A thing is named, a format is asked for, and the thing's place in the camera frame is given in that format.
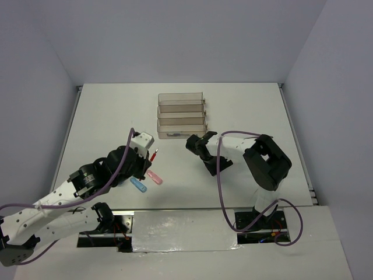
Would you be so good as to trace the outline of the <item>red gel pen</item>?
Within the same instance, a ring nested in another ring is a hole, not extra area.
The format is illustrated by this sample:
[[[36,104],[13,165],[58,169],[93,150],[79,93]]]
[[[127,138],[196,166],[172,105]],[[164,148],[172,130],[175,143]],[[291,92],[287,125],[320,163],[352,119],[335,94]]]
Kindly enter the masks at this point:
[[[154,153],[152,154],[152,156],[151,156],[151,158],[150,158],[150,162],[153,162],[154,161],[154,159],[155,159],[155,157],[156,157],[156,155],[157,155],[157,153],[158,153],[158,148],[154,151]]]

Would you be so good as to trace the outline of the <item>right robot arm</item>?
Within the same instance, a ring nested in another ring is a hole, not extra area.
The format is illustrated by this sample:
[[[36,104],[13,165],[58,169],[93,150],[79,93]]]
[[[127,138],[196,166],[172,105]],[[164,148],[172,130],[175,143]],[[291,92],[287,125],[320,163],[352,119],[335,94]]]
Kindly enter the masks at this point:
[[[198,156],[211,176],[217,179],[219,202],[224,218],[227,211],[223,200],[221,173],[240,166],[249,172],[249,184],[258,187],[253,207],[254,224],[267,228],[274,220],[279,203],[279,190],[292,167],[290,158],[272,136],[244,131],[218,134],[208,131],[203,136],[191,135],[186,149]]]

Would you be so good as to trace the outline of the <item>blue gel pen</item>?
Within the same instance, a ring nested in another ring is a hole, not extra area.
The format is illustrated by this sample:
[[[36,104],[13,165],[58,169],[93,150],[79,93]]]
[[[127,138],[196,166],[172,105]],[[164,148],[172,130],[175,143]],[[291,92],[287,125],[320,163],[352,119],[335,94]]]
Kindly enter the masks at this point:
[[[191,135],[183,133],[166,133],[166,136],[169,138],[189,138]]]

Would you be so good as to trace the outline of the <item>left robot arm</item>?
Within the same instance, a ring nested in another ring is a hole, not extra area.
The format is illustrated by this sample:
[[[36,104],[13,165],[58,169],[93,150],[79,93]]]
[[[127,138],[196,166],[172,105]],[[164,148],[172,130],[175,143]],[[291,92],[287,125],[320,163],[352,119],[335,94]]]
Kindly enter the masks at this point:
[[[106,202],[93,199],[127,179],[143,179],[151,165],[148,148],[119,146],[106,157],[81,166],[34,204],[18,204],[19,212],[1,218],[1,264],[29,264],[40,247],[51,247],[74,233],[126,235],[125,220],[115,216]]]

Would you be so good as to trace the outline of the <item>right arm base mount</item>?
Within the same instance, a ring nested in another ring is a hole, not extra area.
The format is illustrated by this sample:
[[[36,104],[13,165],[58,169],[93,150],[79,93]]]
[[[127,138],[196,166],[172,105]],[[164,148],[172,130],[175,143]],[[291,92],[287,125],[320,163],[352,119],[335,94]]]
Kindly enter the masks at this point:
[[[235,214],[234,226],[237,229],[243,229],[249,225],[256,217],[253,211],[239,211]],[[290,236],[288,233],[287,222],[284,212],[277,210],[268,217],[261,217],[248,231],[237,233],[238,244],[257,244],[257,243],[274,243],[275,237],[279,243],[289,243]]]

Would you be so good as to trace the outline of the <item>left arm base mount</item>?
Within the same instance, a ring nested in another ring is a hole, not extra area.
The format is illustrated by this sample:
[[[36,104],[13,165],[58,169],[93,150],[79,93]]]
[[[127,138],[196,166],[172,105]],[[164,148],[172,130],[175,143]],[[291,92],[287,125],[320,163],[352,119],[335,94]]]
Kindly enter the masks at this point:
[[[115,212],[111,227],[79,233],[76,247],[109,248],[120,253],[132,253],[133,218],[133,212]]]

